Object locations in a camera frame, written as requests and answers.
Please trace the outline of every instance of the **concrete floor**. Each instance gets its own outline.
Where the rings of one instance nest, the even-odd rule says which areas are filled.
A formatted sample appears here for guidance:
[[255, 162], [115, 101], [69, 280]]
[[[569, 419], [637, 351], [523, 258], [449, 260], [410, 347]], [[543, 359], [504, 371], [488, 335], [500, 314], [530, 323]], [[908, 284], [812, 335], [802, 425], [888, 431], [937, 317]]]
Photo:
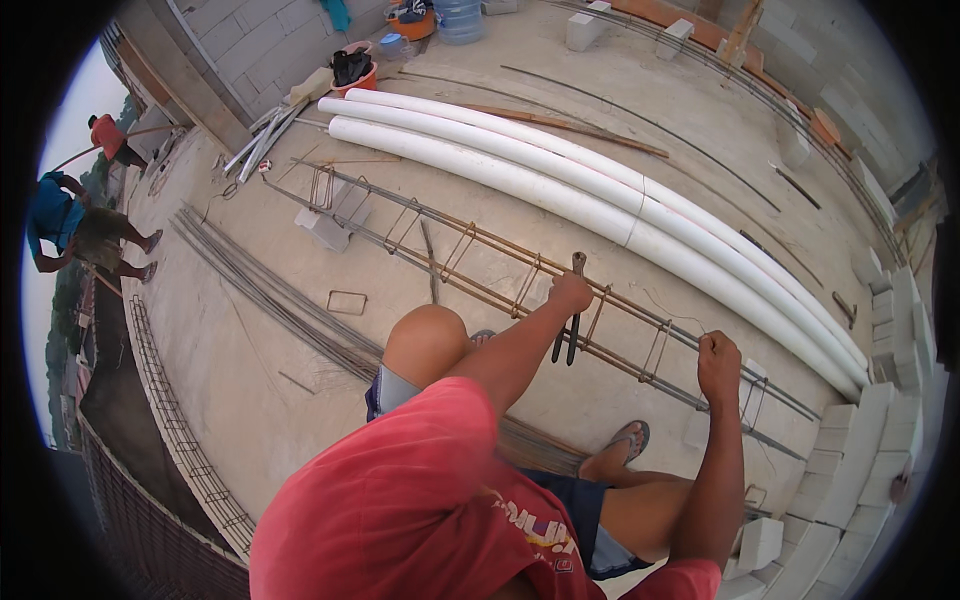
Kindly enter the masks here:
[[[407, 74], [386, 81], [381, 78], [378, 87], [447, 102], [547, 113], [501, 94], [411, 73], [484, 83], [522, 92], [518, 95], [535, 95], [557, 111], [668, 150], [667, 162], [601, 140], [551, 130], [675, 189], [731, 227], [748, 230], [838, 322], [843, 322], [843, 316], [830, 298], [833, 291], [859, 305], [861, 316], [852, 335], [868, 350], [870, 295], [853, 276], [850, 257], [866, 246], [877, 248], [878, 235], [832, 168], [814, 153], [801, 169], [791, 173], [821, 204], [823, 210], [818, 211], [768, 166], [768, 160], [780, 164], [780, 157], [774, 116], [760, 101], [735, 86], [722, 87], [719, 74], [687, 57], [658, 60], [651, 40], [622, 29], [611, 29], [585, 53], [569, 52], [564, 48], [569, 17], [569, 12], [534, 4], [525, 12], [487, 18], [488, 34], [482, 41], [451, 47], [434, 39], [424, 55], [404, 65]], [[771, 198], [782, 213], [775, 214], [728, 173], [635, 117], [576, 92], [506, 71], [500, 64], [576, 84], [656, 119], [721, 157]], [[388, 74], [388, 69], [381, 70]], [[314, 107], [302, 117], [326, 120]], [[160, 262], [155, 280], [149, 286], [125, 280], [123, 288], [125, 297], [139, 294], [144, 299], [160, 355], [190, 426], [227, 487], [256, 521], [287, 476], [364, 423], [366, 385], [316, 355], [221, 281], [173, 232], [170, 220], [181, 203], [202, 214], [208, 211], [210, 222], [319, 305], [325, 305], [331, 289], [367, 294], [365, 313], [343, 316], [343, 321], [381, 346], [397, 319], [429, 302], [429, 286], [426, 274], [356, 237], [343, 254], [323, 249], [294, 225], [300, 207], [265, 187], [256, 174], [231, 199], [218, 197], [230, 180], [220, 169], [211, 169], [217, 155], [213, 144], [194, 130], [169, 158], [166, 173], [170, 175], [162, 185], [159, 180], [164, 174], [155, 174], [135, 188], [132, 181], [128, 184], [132, 195], [127, 206], [134, 225], [143, 233], [165, 228], [166, 234], [151, 256]], [[268, 154], [274, 169], [267, 178], [306, 196], [311, 170], [298, 166], [288, 171], [289, 156], [319, 162], [383, 155], [295, 124]], [[590, 277], [610, 282], [616, 291], [658, 314], [680, 316], [678, 324], [694, 333], [700, 333], [701, 327], [724, 330], [737, 342], [744, 359], [754, 358], [773, 381], [806, 405], [819, 411], [842, 401], [801, 361], [726, 307], [590, 231], [480, 184], [409, 160], [337, 168], [353, 176], [364, 175], [374, 184], [416, 197], [465, 221], [475, 221], [479, 227], [558, 261], [566, 262], [572, 252], [582, 250], [588, 254]], [[398, 212], [381, 200], [368, 226], [385, 231]], [[777, 235], [824, 287], [747, 214]], [[434, 224], [431, 231], [437, 256], [445, 256], [456, 238], [444, 235]], [[406, 241], [424, 250], [415, 229]], [[146, 261], [137, 247], [128, 247], [126, 257], [134, 266]], [[471, 250], [461, 270], [510, 297], [525, 274], [514, 261], [482, 250]], [[535, 286], [533, 305], [545, 299], [546, 288], [546, 282]], [[441, 288], [440, 297], [441, 304], [463, 316], [468, 330], [502, 330], [511, 324], [505, 314], [449, 286]], [[642, 363], [652, 329], [608, 317], [607, 311], [604, 314], [595, 339]], [[664, 353], [660, 374], [697, 395], [695, 369], [695, 353], [676, 345]], [[315, 394], [290, 383], [281, 371]], [[582, 355], [572, 368], [551, 365], [544, 359], [511, 414], [591, 451], [602, 448], [624, 422], [645, 419], [651, 425], [651, 442], [631, 467], [693, 477], [703, 454], [681, 441], [692, 410]], [[764, 403], [756, 425], [804, 456], [812, 449], [817, 426], [771, 399]], [[778, 516], [799, 485], [804, 464], [746, 438], [744, 450], [747, 484], [767, 491], [762, 508]]]

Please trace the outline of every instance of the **shorts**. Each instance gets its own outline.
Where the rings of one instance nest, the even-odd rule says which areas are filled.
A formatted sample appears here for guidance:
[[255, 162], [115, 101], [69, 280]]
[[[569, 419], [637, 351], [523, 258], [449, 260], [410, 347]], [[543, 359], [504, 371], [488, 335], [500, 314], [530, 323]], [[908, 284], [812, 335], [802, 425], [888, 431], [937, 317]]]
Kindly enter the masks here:
[[127, 222], [127, 215], [122, 212], [99, 206], [88, 208], [73, 232], [77, 240], [74, 255], [113, 273], [123, 260], [120, 237]]
[[[373, 383], [364, 394], [367, 401], [367, 422], [386, 415], [421, 389], [383, 365], [376, 371]], [[577, 533], [580, 558], [593, 580], [619, 577], [630, 571], [651, 566], [631, 554], [600, 525], [600, 510], [607, 483], [577, 479], [530, 468], [518, 468], [540, 487], [553, 493], [564, 504]]]
[[133, 162], [138, 158], [140, 160], [143, 160], [143, 157], [137, 154], [136, 152], [134, 152], [133, 148], [131, 148], [130, 145], [127, 144], [127, 140], [124, 140], [124, 142], [120, 144], [120, 148], [119, 150], [117, 150], [117, 154], [113, 155], [114, 160], [128, 167], [131, 164], [133, 164]]

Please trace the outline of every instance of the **red t-shirt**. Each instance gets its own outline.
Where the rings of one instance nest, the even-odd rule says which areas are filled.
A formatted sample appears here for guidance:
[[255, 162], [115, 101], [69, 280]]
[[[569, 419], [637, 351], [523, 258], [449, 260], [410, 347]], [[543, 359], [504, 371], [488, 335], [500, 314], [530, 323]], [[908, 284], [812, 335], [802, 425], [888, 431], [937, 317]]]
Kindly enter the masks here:
[[107, 160], [112, 160], [116, 156], [117, 151], [123, 146], [124, 139], [126, 138], [123, 132], [117, 129], [113, 123], [113, 117], [108, 114], [94, 121], [93, 127], [90, 128], [90, 141], [94, 146], [104, 145], [104, 157]]
[[[541, 598], [605, 598], [563, 504], [494, 458], [496, 417], [449, 377], [294, 473], [257, 524], [253, 600], [486, 598], [524, 571]], [[624, 598], [710, 599], [711, 561], [667, 564]]]

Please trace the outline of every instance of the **blue t-shirt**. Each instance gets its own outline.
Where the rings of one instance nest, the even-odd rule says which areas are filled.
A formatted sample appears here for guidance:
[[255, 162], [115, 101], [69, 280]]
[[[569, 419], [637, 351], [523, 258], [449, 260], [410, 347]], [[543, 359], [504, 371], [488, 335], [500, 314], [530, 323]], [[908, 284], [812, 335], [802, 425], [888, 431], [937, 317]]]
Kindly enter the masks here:
[[70, 202], [71, 196], [60, 189], [57, 181], [61, 177], [62, 171], [44, 173], [36, 194], [30, 199], [27, 208], [27, 243], [33, 256], [40, 252], [40, 238], [50, 240], [58, 248], [66, 248], [66, 243], [86, 212], [80, 202], [74, 202], [64, 218], [63, 206]]

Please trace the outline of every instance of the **sky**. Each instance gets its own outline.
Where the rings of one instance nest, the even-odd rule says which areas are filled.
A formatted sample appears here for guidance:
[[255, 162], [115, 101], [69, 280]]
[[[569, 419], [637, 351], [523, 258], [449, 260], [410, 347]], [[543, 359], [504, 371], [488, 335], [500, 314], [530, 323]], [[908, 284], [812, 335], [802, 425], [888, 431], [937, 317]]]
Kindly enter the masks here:
[[[47, 170], [64, 162], [76, 153], [86, 150], [90, 143], [90, 129], [86, 122], [91, 114], [100, 116], [109, 112], [120, 116], [127, 89], [110, 71], [104, 60], [100, 43], [94, 43], [74, 76], [57, 113], [47, 124], [47, 144], [40, 159], [37, 178]], [[63, 167], [67, 175], [79, 179], [97, 159], [97, 153], [78, 158]], [[54, 245], [40, 241], [43, 253], [56, 256]], [[52, 435], [50, 410], [47, 407], [47, 365], [45, 350], [50, 331], [51, 301], [56, 286], [56, 273], [39, 273], [30, 256], [27, 242], [23, 242], [22, 315], [24, 351], [27, 356], [27, 375], [34, 397], [37, 420], [43, 442], [50, 445]]]

